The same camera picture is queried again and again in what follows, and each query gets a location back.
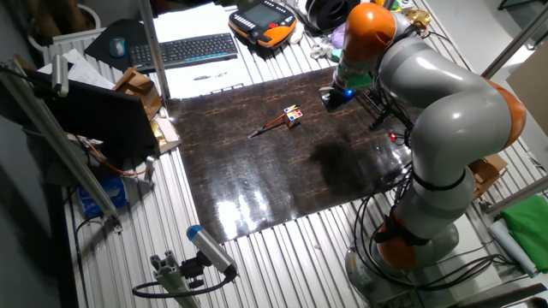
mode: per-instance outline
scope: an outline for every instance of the small cube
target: small cube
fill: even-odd
[[[283,121],[288,128],[293,127],[299,122],[299,118],[302,117],[302,113],[298,108],[292,109],[290,112],[287,112],[283,117]]]
[[[283,112],[288,113],[288,112],[290,112],[290,111],[295,110],[296,108],[297,108],[297,107],[295,107],[295,105],[293,105],[293,106],[291,106],[291,107],[288,107],[288,108],[284,109]]]

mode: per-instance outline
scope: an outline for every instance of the dark wooden board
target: dark wooden board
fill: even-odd
[[[374,108],[359,99],[327,113],[318,89],[333,69],[246,86],[199,98],[171,100],[168,111],[182,138],[182,161],[200,224],[226,241],[366,196],[393,180],[410,151],[378,130]],[[301,124],[247,136],[293,104]]]

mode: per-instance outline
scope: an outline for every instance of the table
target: table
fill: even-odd
[[[391,117],[370,131],[378,112],[364,98],[325,110],[318,89],[332,79],[333,69],[326,68],[169,101],[200,224],[216,240],[365,197],[380,184],[378,192],[387,191],[411,162],[411,151],[389,136],[405,127]],[[292,104],[304,114],[298,127],[287,129],[280,121],[247,138]],[[419,112],[409,110],[412,117]]]
[[[429,9],[423,0],[416,4]],[[227,14],[234,9],[227,8]],[[433,17],[429,27],[447,35],[436,16]],[[99,32],[88,32],[56,38],[54,45],[44,54],[45,62],[48,63],[52,55],[73,48],[83,52],[98,35]],[[244,85],[332,66],[324,58],[313,60],[307,56],[315,39],[307,35],[299,45],[284,45],[266,57],[253,54],[247,47],[238,44],[241,56],[239,61],[249,72],[249,79]],[[462,65],[457,51],[448,43],[432,37],[426,42],[442,55]],[[122,76],[122,72],[89,56],[86,58],[110,81],[115,82]],[[484,195],[483,200],[496,203],[542,177],[528,161],[527,152],[527,146],[519,140],[501,153],[509,163],[509,171]],[[144,176],[138,178],[139,185],[135,181],[126,181],[130,204],[121,210],[124,229],[121,234],[104,232],[100,224],[92,223],[84,226],[77,236],[69,237],[80,306],[85,307],[88,303],[89,306],[109,307],[176,307],[174,301],[148,301],[137,299],[131,294],[132,286],[153,281],[148,260],[152,254],[160,255],[171,249],[181,261],[196,253],[194,246],[186,240],[185,233],[188,226],[200,222],[179,149],[162,155],[154,166],[154,185],[150,186],[150,190],[141,189],[148,182]],[[136,170],[143,168],[135,165]],[[379,194],[374,204],[367,208],[370,219],[365,221],[365,227],[369,234],[378,226],[382,215],[390,210],[391,196],[391,192]],[[223,247],[229,255],[234,256],[241,278],[222,290],[200,295],[198,298],[202,306],[364,307],[359,295],[348,284],[342,263],[344,253],[352,241],[351,222],[355,219],[356,205],[341,204],[225,242]],[[74,202],[66,203],[64,209],[67,230],[72,234],[84,217]],[[491,240],[485,228],[488,221],[482,216],[477,203],[468,209],[464,218],[470,222],[470,232],[462,234],[463,238],[479,238],[483,242]],[[76,244],[82,248],[81,258],[76,255]],[[487,251],[491,254],[505,253],[494,245],[489,245]],[[496,267],[496,270],[504,275],[511,269]],[[205,271],[204,279],[207,286],[221,280],[217,272],[209,268]]]

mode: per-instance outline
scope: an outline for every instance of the slotted aluminum table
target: slotted aluminum table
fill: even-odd
[[[422,0],[415,4],[429,10]],[[234,9],[227,8],[227,14]],[[435,16],[429,28],[448,35]],[[56,38],[44,54],[45,62],[49,63],[57,53],[74,48],[83,54],[100,32]],[[313,60],[309,56],[316,39],[306,35],[299,44],[284,45],[280,52],[267,55],[265,60],[236,40],[240,52],[238,61],[248,72],[244,86],[335,66],[325,58]],[[463,59],[448,42],[432,36],[426,42],[463,66]],[[121,71],[85,57],[108,80],[116,82],[122,77]],[[150,77],[158,83],[155,74]],[[531,163],[521,139],[500,155],[509,163],[508,172],[481,198],[492,204],[544,176]],[[139,165],[134,169],[139,171],[144,167]],[[165,153],[155,162],[150,183],[144,175],[126,179],[125,183],[130,202],[120,209],[123,232],[116,234],[105,229],[103,221],[95,219],[101,223],[87,224],[77,236],[69,237],[80,307],[177,307],[172,299],[136,298],[131,294],[131,288],[154,281],[149,262],[151,255],[173,250],[179,261],[195,256],[196,249],[187,240],[186,230],[199,221],[179,150]],[[369,204],[368,234],[381,223],[392,200],[392,193],[388,192],[377,195]],[[213,293],[198,296],[201,305],[211,308],[364,307],[364,302],[348,282],[343,263],[352,242],[357,205],[342,204],[224,243],[224,248],[238,263],[241,278]],[[84,217],[75,197],[64,208],[68,233],[73,234]],[[490,222],[481,214],[477,201],[467,211],[467,218],[476,232],[467,236],[477,235],[483,242],[491,240],[486,229]],[[80,255],[76,253],[77,246],[81,249]],[[504,253],[496,244],[486,249],[489,253]],[[496,269],[502,278],[515,272],[515,268]],[[206,269],[204,278],[208,287],[222,279],[214,269]],[[161,290],[155,287],[151,292]]]

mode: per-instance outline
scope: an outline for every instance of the green cloth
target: green cloth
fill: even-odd
[[[548,273],[548,202],[533,195],[503,211],[514,237],[537,269]]]

